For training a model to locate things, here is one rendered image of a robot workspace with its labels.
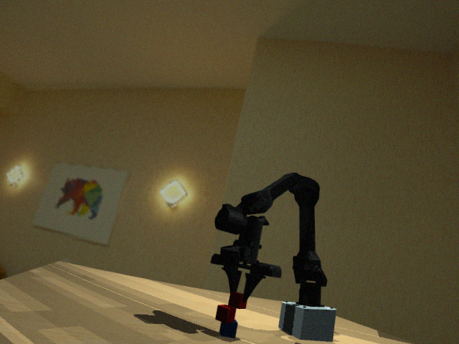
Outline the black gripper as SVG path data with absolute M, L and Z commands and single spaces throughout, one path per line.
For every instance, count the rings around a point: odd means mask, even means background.
M 259 284 L 262 278 L 265 279 L 265 276 L 280 278 L 282 269 L 280 266 L 262 263 L 257 260 L 259 249 L 261 249 L 262 247 L 262 245 L 260 245 L 259 239 L 254 239 L 246 236 L 239 236 L 239 239 L 236 239 L 236 241 L 239 241 L 238 244 L 240 246 L 244 246 L 245 243 L 250 244 L 251 257 L 249 263 L 251 264 L 251 266 L 247 265 L 247 263 L 245 262 L 243 262 L 243 264 L 240 264 L 239 262 L 237 264 L 230 264 L 226 261 L 220 261 L 220 254 L 214 254 L 211 258 L 210 263 L 224 265 L 222 269 L 226 272 L 228 276 L 230 292 L 237 292 L 237 288 L 240 283 L 242 271 L 239 271 L 238 267 L 250 270 L 250 273 L 245 273 L 247 281 L 242 301 L 246 302 L 248 297 L 251 295 L 252 291 L 257 286 L 257 284 Z

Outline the blue cube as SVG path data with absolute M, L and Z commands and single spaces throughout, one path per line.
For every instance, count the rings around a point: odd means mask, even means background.
M 220 335 L 222 337 L 236 338 L 238 322 L 220 323 Z

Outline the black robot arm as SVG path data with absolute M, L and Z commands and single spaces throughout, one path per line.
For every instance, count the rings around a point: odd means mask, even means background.
M 215 217 L 214 225 L 220 231 L 261 240 L 262 226 L 270 223 L 265 216 L 247 215 L 264 214 L 273 205 L 274 200 L 287 190 L 294 194 L 300 215 L 299 252 L 297 256 L 293 256 L 295 283 L 300 283 L 299 302 L 296 303 L 309 307 L 324 307 L 321 305 L 321 286 L 326 287 L 327 279 L 315 251 L 314 206 L 319 199 L 320 191 L 315 180 L 294 172 L 285 174 L 263 190 L 244 195 L 237 207 L 223 204 Z M 249 264 L 250 244 L 240 246 L 238 243 L 239 241 L 234 240 L 233 245 L 221 247 L 219 260 L 230 264 L 242 261 Z

